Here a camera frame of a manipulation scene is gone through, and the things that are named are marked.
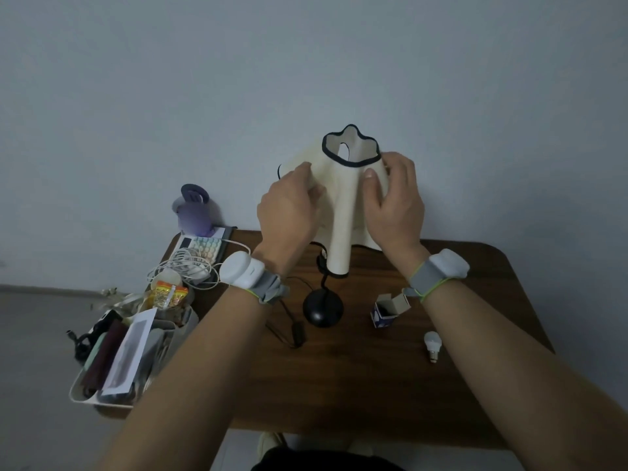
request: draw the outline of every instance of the purple object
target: purple object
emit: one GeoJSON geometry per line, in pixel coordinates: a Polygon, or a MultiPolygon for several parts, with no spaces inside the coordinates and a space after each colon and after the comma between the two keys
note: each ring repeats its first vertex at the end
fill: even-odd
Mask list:
{"type": "Polygon", "coordinates": [[[179,229],[184,235],[211,237],[214,226],[209,217],[209,195],[192,183],[181,187],[182,198],[175,200],[172,209],[179,218],[179,229]]]}

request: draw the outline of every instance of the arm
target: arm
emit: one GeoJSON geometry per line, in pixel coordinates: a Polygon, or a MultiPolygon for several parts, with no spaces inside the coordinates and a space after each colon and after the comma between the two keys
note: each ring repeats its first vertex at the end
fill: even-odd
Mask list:
{"type": "MultiPolygon", "coordinates": [[[[257,207],[262,243],[253,257],[285,277],[317,230],[320,187],[305,163],[275,182],[257,207]]],[[[231,422],[270,306],[229,288],[128,416],[100,470],[203,470],[231,422]]]]}
{"type": "MultiPolygon", "coordinates": [[[[412,162],[384,154],[386,198],[366,172],[364,208],[373,239],[407,279],[429,256],[418,238],[423,202],[412,162]]],[[[628,469],[628,415],[611,398],[459,281],[423,307],[462,377],[530,470],[628,469]]]]}

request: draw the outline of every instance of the wrist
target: wrist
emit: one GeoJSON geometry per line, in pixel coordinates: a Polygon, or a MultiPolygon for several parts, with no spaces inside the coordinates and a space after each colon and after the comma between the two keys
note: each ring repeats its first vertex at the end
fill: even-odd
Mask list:
{"type": "Polygon", "coordinates": [[[296,248],[286,248],[272,245],[262,241],[251,257],[258,259],[266,265],[266,270],[286,277],[299,260],[300,252],[296,248]]]}
{"type": "Polygon", "coordinates": [[[406,279],[410,279],[419,266],[427,261],[431,255],[421,244],[402,248],[393,253],[386,251],[384,253],[406,279]]]}

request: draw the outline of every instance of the wooden table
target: wooden table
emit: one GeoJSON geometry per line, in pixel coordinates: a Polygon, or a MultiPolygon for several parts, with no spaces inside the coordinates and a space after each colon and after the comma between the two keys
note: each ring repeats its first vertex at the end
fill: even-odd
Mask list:
{"type": "MultiPolygon", "coordinates": [[[[175,237],[166,255],[174,247],[175,237]]],[[[236,230],[232,239],[255,247],[258,231],[236,230]]],[[[508,319],[552,350],[506,256],[498,249],[470,242],[424,240],[431,253],[449,248],[464,257],[471,269],[464,283],[508,319]]],[[[230,244],[227,255],[238,250],[230,244]]],[[[293,275],[314,288],[321,274],[316,267],[320,247],[310,245],[293,275]]],[[[287,306],[299,318],[310,292],[297,280],[287,306]]],[[[434,330],[425,310],[411,299],[412,309],[389,328],[375,329],[369,312],[379,294],[393,295],[405,279],[384,255],[353,248],[349,276],[327,279],[345,306],[341,321],[329,329],[306,322],[308,341],[297,350],[265,331],[255,355],[251,376],[235,411],[232,427],[283,431],[302,435],[453,446],[505,448],[506,443],[456,370],[446,348],[438,362],[428,360],[423,335],[434,330]]],[[[197,292],[194,310],[202,318],[224,291],[197,292]]],[[[281,305],[270,320],[289,337],[290,321],[281,305]]],[[[125,411],[101,409],[123,418],[125,411]]]]}

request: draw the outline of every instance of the white wrist device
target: white wrist device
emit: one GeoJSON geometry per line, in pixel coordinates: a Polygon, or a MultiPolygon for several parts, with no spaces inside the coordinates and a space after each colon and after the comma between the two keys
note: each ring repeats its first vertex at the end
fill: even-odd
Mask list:
{"type": "Polygon", "coordinates": [[[419,266],[410,277],[411,287],[405,288],[403,293],[406,296],[419,297],[422,302],[430,292],[449,279],[467,277],[468,270],[468,262],[462,256],[450,249],[444,249],[419,266]]]}
{"type": "Polygon", "coordinates": [[[220,282],[246,289],[262,304],[274,304],[290,292],[278,274],[267,271],[262,261],[244,251],[236,251],[222,263],[220,282]]]}

